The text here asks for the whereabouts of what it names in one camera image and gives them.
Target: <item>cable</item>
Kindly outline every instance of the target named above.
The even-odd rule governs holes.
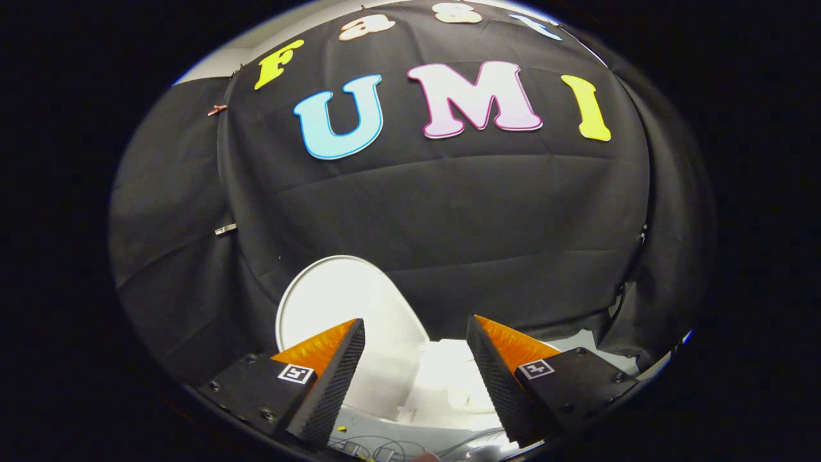
[[[407,453],[405,452],[405,448],[404,448],[404,447],[402,447],[402,445],[401,445],[401,444],[399,444],[399,441],[394,441],[394,440],[390,440],[390,442],[385,443],[385,444],[381,445],[380,447],[376,448],[376,449],[374,450],[374,454],[376,454],[377,452],[379,452],[379,450],[380,450],[380,449],[382,449],[382,448],[384,448],[385,446],[388,446],[388,445],[391,445],[391,444],[397,445],[397,447],[399,447],[399,450],[400,450],[400,451],[402,451],[402,460],[405,460],[405,459],[407,459],[407,458],[408,458],[408,455],[407,455]]]
[[[455,446],[451,446],[451,447],[447,448],[446,450],[439,451],[436,454],[436,456],[441,459],[443,456],[445,456],[447,454],[450,454],[454,450],[459,449],[460,447],[462,447],[463,445],[466,445],[467,443],[469,443],[471,441],[476,441],[476,440],[478,440],[482,437],[486,437],[487,435],[493,435],[494,433],[499,433],[499,432],[504,432],[504,428],[498,427],[498,428],[494,428],[492,430],[488,430],[486,432],[482,432],[478,435],[473,435],[472,437],[462,441],[461,443],[456,444]]]
[[[407,455],[406,455],[406,453],[405,453],[405,448],[403,448],[403,447],[402,447],[402,445],[400,445],[398,442],[396,442],[396,441],[392,440],[391,438],[388,438],[388,437],[383,437],[383,436],[380,436],[380,435],[357,435],[357,436],[355,436],[355,437],[345,438],[344,440],[337,440],[337,441],[334,441],[334,442],[332,442],[332,443],[331,443],[330,445],[328,445],[328,446],[330,447],[330,446],[333,446],[333,445],[337,445],[337,444],[340,444],[340,443],[344,443],[344,442],[346,442],[346,441],[355,440],[356,438],[382,438],[383,440],[388,440],[388,442],[387,442],[387,443],[385,443],[385,444],[381,445],[379,448],[377,448],[377,449],[374,451],[374,454],[376,454],[376,452],[377,452],[379,449],[382,449],[383,447],[385,447],[385,446],[387,446],[387,445],[389,445],[389,444],[395,444],[395,445],[399,446],[399,450],[401,450],[401,451],[402,451],[402,459],[404,460],[404,459],[406,459],[406,458],[407,458]],[[370,453],[370,450],[368,450],[368,448],[366,448],[366,447],[364,447],[364,446],[362,446],[362,445],[360,445],[360,448],[362,448],[362,449],[364,449],[364,450],[367,450],[367,451],[368,451],[368,458],[370,459],[370,454],[371,454],[371,453]]]

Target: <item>letter u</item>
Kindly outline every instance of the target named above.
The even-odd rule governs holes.
[[[349,81],[342,91],[354,96],[359,126],[345,135],[337,135],[331,129],[328,115],[328,101],[333,97],[330,91],[323,91],[303,99],[294,108],[300,117],[305,148],[317,159],[340,159],[356,154],[376,140],[382,131],[382,107],[376,94],[376,85],[382,76],[375,74]]]

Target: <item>black cloth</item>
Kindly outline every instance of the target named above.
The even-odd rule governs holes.
[[[595,38],[567,28],[610,68],[566,31],[552,28],[556,41],[479,4],[482,22],[446,24],[435,3],[339,17],[230,79],[175,85],[145,119],[117,177],[110,248],[123,305],[172,375],[196,383],[243,350],[275,349],[285,289],[337,254],[385,271],[432,340],[463,339],[476,313],[543,340],[590,328],[601,349],[646,366],[686,333],[713,216],[681,118]],[[396,25],[337,39],[346,23],[380,13]],[[305,44],[284,73],[254,90],[259,61],[294,39]],[[462,134],[426,138],[425,98],[407,71],[440,62],[475,81],[492,60],[520,66],[544,125],[479,131],[455,110]],[[342,86],[369,74],[382,76],[379,137],[346,158],[309,155],[294,106],[330,90],[333,130],[349,132],[358,120]],[[595,85],[610,141],[579,133],[564,74]],[[228,110],[207,117],[215,104]],[[235,222],[236,232],[214,235]]]

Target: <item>yellow letter f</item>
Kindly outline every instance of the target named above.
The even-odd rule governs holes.
[[[259,81],[254,85],[254,90],[259,90],[263,85],[279,77],[284,72],[279,65],[282,64],[284,66],[288,64],[291,58],[294,57],[292,50],[298,49],[304,43],[305,41],[303,39],[298,39],[260,61],[259,65],[262,69],[259,71]]]

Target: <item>letter m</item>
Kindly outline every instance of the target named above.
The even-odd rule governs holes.
[[[490,119],[490,107],[496,100],[499,115],[496,126],[508,131],[536,130],[542,119],[533,113],[530,101],[519,81],[519,66],[512,62],[487,61],[479,69],[476,83],[445,64],[425,64],[408,71],[408,78],[419,81],[428,101],[430,123],[425,126],[428,138],[447,138],[462,133],[465,124],[453,117],[451,104],[484,130]]]

